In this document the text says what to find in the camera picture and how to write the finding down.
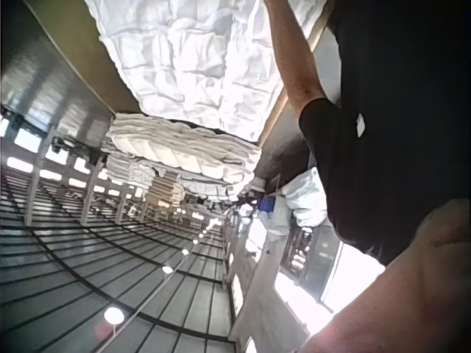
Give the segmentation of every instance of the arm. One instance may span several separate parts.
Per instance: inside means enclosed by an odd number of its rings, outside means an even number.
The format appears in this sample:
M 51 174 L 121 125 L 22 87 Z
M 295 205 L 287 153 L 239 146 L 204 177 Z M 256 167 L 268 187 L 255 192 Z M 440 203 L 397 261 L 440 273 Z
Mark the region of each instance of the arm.
M 289 101 L 300 114 L 307 103 L 325 98 L 314 56 L 288 0 L 265 0 L 275 59 Z
M 468 322 L 470 297 L 470 202 L 453 200 L 434 210 L 412 244 L 300 353 L 456 352 L 443 348 Z

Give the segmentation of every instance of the white cloth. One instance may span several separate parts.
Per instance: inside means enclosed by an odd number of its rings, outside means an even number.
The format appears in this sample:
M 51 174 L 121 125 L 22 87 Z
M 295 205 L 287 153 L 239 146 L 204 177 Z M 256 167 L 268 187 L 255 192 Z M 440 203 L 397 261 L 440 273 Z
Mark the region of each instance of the white cloth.
M 260 148 L 238 138 L 142 114 L 117 114 L 107 137 L 132 156 L 240 185 L 240 190 L 253 179 L 261 155 Z
M 317 168 L 298 175 L 281 189 L 300 227 L 315 227 L 327 217 L 327 200 Z
M 256 141 L 282 82 L 262 0 L 85 0 L 141 110 Z M 290 0 L 309 35 L 325 0 Z

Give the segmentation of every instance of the sleeve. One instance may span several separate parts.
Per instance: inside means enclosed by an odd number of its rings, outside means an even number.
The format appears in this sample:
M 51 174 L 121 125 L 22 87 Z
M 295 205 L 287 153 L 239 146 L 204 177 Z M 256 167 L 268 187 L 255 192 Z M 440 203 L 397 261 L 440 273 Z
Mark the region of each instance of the sleeve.
M 324 189 L 329 190 L 329 179 L 339 164 L 339 150 L 346 142 L 341 110 L 328 99 L 316 99 L 301 112 L 300 129 L 316 158 Z

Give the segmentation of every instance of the black shirt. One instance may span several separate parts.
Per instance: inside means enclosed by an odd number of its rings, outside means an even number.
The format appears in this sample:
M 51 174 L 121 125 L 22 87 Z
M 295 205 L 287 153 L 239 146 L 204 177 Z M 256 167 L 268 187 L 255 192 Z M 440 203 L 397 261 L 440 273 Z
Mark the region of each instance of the black shirt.
M 430 211 L 469 198 L 470 42 L 460 7 L 337 0 L 341 108 L 318 99 L 300 117 L 339 237 L 385 265 Z

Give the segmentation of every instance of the ceiling light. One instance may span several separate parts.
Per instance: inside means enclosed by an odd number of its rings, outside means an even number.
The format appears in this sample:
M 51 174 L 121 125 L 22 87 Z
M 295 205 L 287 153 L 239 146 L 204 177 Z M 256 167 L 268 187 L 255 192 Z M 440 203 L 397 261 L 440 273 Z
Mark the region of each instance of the ceiling light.
M 112 325 L 119 325 L 124 321 L 124 314 L 117 307 L 109 307 L 105 311 L 105 320 Z
M 174 270 L 170 266 L 163 266 L 162 271 L 165 272 L 166 274 L 171 274 Z

